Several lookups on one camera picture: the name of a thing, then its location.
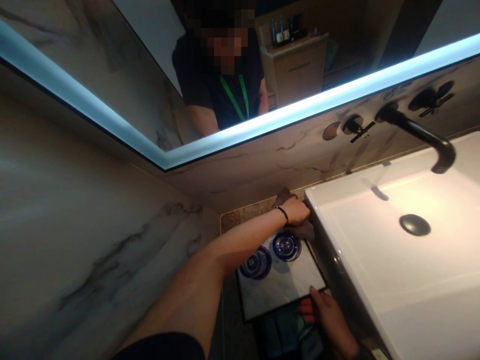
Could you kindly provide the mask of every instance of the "white ceramic basin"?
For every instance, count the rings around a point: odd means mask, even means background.
[[[480,359],[480,132],[452,143],[445,174],[429,148],[305,191],[395,359]]]

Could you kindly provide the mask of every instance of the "black t-shirt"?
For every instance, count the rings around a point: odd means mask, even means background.
[[[361,342],[356,360],[375,360],[370,350]],[[200,343],[181,332],[166,332],[143,338],[127,346],[111,360],[205,360]]]
[[[197,105],[215,112],[218,128],[229,128],[241,122],[232,101],[220,82],[220,72],[208,59],[205,50],[192,31],[180,37],[172,55],[173,67],[180,84],[186,105]],[[233,97],[247,119],[247,109],[240,85],[239,74],[243,75],[248,97],[249,118],[258,116],[260,105],[260,83],[264,69],[260,59],[260,46],[255,29],[248,29],[248,47],[243,47],[240,64],[235,75],[223,75]]]

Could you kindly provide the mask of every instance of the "dark cleaning cloth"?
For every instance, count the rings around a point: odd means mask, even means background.
[[[276,196],[276,201],[273,207],[282,206],[288,199],[292,196],[297,197],[296,195],[290,193],[288,187],[284,187],[282,191]],[[313,243],[315,239],[314,226],[310,223],[308,219],[305,219],[299,226],[286,225],[283,229],[291,232],[297,237],[297,239],[305,239],[310,243]]]

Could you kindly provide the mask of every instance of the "mirror frame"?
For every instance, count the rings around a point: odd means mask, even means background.
[[[92,124],[126,144],[163,172],[169,172],[478,54],[480,34],[360,77],[173,150],[163,151],[0,20],[0,57],[5,62],[36,83],[44,92],[82,113]]]

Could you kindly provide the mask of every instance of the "wooden cabinet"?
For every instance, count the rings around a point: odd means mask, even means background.
[[[283,47],[262,49],[265,80],[278,107],[322,91],[326,50],[326,37],[307,37]]]

